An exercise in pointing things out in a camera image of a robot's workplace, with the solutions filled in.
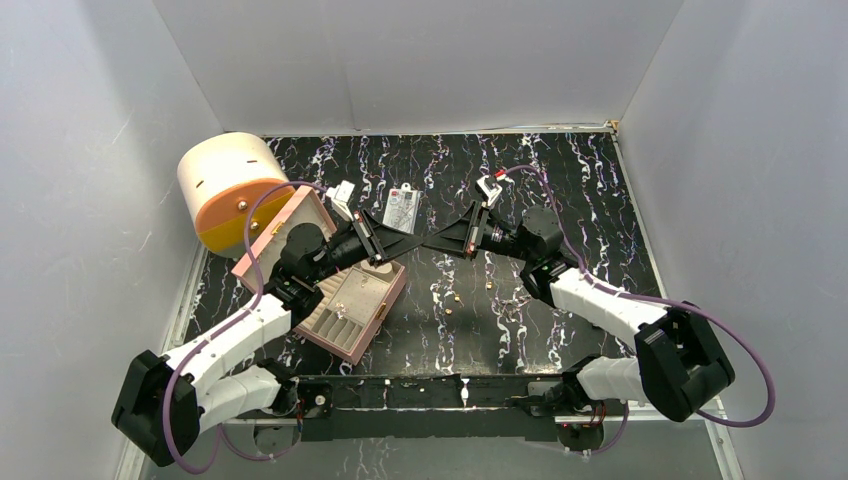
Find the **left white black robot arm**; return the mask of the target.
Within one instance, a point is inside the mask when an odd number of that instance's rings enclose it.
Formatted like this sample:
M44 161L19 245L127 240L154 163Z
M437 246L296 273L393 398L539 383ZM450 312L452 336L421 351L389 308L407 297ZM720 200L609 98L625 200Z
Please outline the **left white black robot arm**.
M131 360L111 424L156 465L206 472L207 465L185 459L202 432L252 409L286 416L299 400L297 387L271 363L235 377L228 371L306 320L324 297L321 281L363 261L380 266L423 242L367 212L355 213L331 236L310 222L291 227L270 274L249 259L258 285L248 304L186 345L160 355L145 350Z

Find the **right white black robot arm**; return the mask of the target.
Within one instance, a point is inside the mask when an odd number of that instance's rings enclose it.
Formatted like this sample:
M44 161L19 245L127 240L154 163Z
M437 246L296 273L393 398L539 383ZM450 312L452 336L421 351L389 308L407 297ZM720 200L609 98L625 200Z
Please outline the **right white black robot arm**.
M547 207L528 209L512 227L476 203L423 245L460 258L485 251L523 261L520 278L532 298L589 321L634 351L632 358L588 358L565 373L564 403L577 414L617 399L649 403L682 422L736 379L706 318L688 307L630 299L581 272Z

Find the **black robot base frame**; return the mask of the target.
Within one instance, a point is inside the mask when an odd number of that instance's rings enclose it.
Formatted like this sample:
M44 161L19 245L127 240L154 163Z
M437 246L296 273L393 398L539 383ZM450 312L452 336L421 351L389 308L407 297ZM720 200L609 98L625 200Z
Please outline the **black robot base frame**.
M613 435L618 400L590 400L569 374L303 376L285 404L243 420L258 431L300 426L302 440L518 438L594 450Z

